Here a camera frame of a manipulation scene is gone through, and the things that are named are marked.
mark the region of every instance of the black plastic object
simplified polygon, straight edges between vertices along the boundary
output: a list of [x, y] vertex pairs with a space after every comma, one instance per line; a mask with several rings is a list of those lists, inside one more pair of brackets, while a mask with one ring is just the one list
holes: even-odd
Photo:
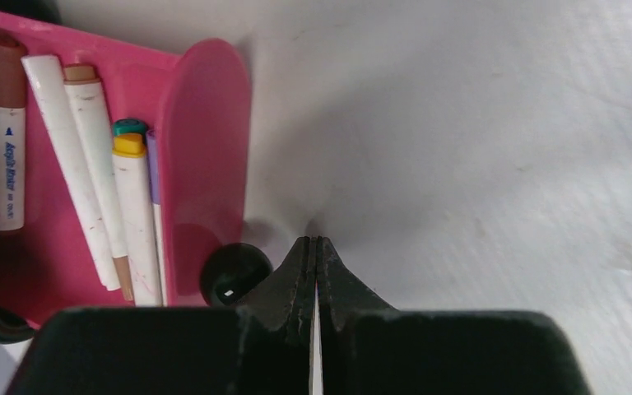
[[326, 395], [589, 394], [548, 317], [396, 311], [320, 237], [298, 239], [233, 309], [60, 313], [8, 393], [308, 394], [317, 288]]
[[49, 23], [62, 23], [55, 2], [42, 0], [0, 0], [0, 11]]
[[200, 291], [210, 306], [231, 306], [272, 273], [270, 260], [250, 244], [220, 247], [200, 274]]

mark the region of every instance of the white wall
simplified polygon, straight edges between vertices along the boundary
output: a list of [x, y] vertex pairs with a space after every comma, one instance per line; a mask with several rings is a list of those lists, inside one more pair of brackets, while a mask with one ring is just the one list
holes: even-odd
[[632, 393], [632, 2], [56, 3], [133, 43], [242, 50], [271, 258], [320, 231], [397, 307], [545, 311], [596, 393]]

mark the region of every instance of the teal marker cap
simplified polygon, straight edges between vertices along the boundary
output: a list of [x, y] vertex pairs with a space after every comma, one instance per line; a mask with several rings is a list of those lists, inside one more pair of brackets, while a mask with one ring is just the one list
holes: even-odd
[[144, 136], [149, 127], [143, 121], [135, 118], [118, 119], [113, 123], [113, 137], [125, 133], [139, 133]]

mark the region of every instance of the yellow marker cap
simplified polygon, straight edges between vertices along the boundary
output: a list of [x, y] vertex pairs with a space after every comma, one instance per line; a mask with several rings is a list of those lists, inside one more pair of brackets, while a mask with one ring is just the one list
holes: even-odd
[[143, 158], [146, 155], [144, 136], [137, 133], [116, 136], [113, 140], [113, 153], [126, 158]]

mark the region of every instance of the marker barrel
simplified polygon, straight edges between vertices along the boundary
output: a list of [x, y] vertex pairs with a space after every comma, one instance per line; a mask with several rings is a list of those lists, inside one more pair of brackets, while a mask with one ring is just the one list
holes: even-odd
[[108, 290], [117, 290], [120, 284], [114, 269], [102, 211], [81, 149], [76, 123], [69, 109], [59, 60], [54, 55], [36, 55], [24, 57], [22, 63], [100, 282]]
[[0, 36], [0, 233], [25, 224], [26, 48]]
[[127, 238], [134, 303], [161, 306], [159, 263], [156, 256], [154, 216], [151, 209], [149, 169], [142, 135], [114, 138], [113, 167]]
[[91, 174], [95, 196], [103, 214], [103, 224], [110, 242], [115, 271], [125, 300], [133, 299], [132, 280], [127, 261], [122, 212], [113, 175], [113, 137], [105, 103], [105, 93], [95, 69], [88, 64], [64, 67], [64, 90], [77, 126], [81, 148]]
[[156, 229], [156, 255], [159, 260], [159, 276], [161, 283], [161, 297], [163, 305], [168, 305], [167, 279], [165, 276], [165, 255], [163, 248], [163, 228], [161, 224], [161, 198], [159, 185], [158, 148], [156, 147], [156, 130], [151, 129], [146, 133], [146, 145], [148, 147], [149, 178], [151, 179], [151, 204], [154, 206], [154, 228]]

